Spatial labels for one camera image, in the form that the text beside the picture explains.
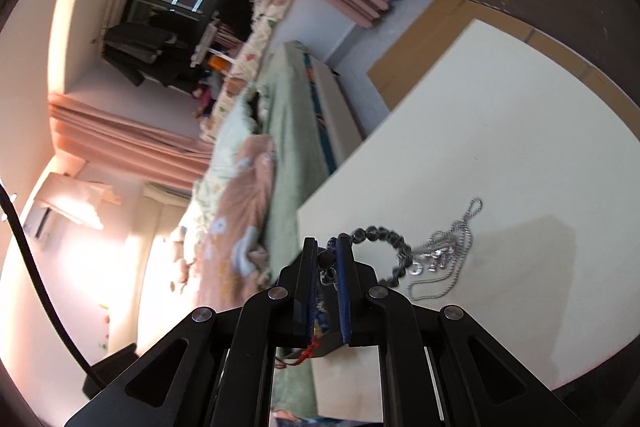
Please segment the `hanging dark clothes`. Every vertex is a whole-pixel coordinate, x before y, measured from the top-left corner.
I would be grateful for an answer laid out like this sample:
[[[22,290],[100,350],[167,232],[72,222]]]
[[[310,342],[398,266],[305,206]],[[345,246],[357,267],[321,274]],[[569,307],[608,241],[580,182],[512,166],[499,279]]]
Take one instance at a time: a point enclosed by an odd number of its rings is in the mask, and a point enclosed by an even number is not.
[[[140,87],[153,79],[168,87],[176,79],[177,36],[167,30],[124,23],[108,28],[103,37],[102,57],[127,80]]]

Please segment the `pink floral blanket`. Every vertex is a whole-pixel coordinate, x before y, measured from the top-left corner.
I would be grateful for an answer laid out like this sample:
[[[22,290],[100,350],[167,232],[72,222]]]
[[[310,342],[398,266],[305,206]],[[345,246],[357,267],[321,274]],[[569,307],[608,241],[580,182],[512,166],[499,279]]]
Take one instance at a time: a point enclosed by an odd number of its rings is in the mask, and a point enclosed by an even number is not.
[[[243,306],[269,282],[260,241],[277,170],[269,135],[220,143],[192,198],[176,283],[185,307]]]

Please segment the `light green pillow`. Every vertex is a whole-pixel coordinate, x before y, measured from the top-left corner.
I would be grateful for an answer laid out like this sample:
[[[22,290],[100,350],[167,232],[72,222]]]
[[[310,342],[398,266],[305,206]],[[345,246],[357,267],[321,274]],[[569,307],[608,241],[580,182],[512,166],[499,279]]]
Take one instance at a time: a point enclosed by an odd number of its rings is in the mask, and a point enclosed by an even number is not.
[[[221,125],[212,158],[203,178],[194,183],[193,199],[205,213],[214,213],[224,188],[236,175],[235,156],[251,135],[259,132],[260,124],[252,103],[256,91],[243,93]]]

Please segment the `cardboard sheet on floor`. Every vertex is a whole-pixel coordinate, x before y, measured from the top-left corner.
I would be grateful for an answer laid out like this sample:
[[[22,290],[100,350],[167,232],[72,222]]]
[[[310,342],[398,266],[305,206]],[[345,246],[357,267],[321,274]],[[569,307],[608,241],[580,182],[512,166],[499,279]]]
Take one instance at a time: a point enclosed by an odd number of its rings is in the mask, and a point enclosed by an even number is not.
[[[460,58],[471,67],[483,54],[503,56],[518,46],[547,57],[597,94],[610,82],[602,70],[559,40],[466,0],[434,0],[371,66],[368,77],[386,106],[394,109],[446,58]]]

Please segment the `green bed sheet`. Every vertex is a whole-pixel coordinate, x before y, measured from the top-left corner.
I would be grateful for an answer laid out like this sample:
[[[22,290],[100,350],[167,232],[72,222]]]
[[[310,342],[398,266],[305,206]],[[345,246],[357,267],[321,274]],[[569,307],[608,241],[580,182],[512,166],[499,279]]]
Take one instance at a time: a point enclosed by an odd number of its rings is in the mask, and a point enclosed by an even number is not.
[[[297,210],[328,179],[305,64],[306,48],[297,41],[268,53],[257,78],[262,96],[262,132],[276,149],[276,174],[262,243],[271,278],[299,254]]]

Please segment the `black jewelry box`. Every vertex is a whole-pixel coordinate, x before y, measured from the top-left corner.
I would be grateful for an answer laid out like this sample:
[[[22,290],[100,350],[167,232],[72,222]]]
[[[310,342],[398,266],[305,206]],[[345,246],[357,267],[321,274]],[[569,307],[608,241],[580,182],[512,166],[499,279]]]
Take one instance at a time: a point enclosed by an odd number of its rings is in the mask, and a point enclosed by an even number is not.
[[[321,274],[316,295],[314,329],[310,345],[306,348],[279,348],[276,354],[278,369],[299,366],[307,360],[326,357],[344,345],[334,277]]]

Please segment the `pink curtain left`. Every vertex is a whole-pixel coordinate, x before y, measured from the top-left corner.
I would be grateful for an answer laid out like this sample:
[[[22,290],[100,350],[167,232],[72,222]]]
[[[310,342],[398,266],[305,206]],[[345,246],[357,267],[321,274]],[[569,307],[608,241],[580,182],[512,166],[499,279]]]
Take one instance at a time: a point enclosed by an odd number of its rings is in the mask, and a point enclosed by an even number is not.
[[[69,96],[48,98],[58,150],[102,167],[190,190],[203,178],[213,145],[183,134],[116,116]]]

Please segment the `white bedside table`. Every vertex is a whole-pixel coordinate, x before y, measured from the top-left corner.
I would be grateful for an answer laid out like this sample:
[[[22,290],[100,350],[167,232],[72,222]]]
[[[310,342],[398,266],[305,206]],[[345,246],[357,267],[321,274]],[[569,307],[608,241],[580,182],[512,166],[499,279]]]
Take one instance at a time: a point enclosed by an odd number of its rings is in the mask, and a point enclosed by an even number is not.
[[[413,268],[420,306],[454,303],[587,426],[639,421],[639,141],[528,46],[446,58],[298,210],[320,242],[370,225],[413,246],[465,220],[457,275]]]

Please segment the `window seat floral cushion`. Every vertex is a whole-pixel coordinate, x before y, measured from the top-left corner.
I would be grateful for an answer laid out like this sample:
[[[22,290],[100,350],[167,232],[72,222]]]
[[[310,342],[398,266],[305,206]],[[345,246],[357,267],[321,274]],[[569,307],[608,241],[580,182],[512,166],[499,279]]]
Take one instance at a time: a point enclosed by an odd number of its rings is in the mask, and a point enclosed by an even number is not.
[[[246,86],[255,82],[274,28],[285,18],[292,1],[253,0],[250,35],[224,77],[212,113],[201,121],[200,139],[205,143],[215,143],[222,123],[235,106],[236,98]]]

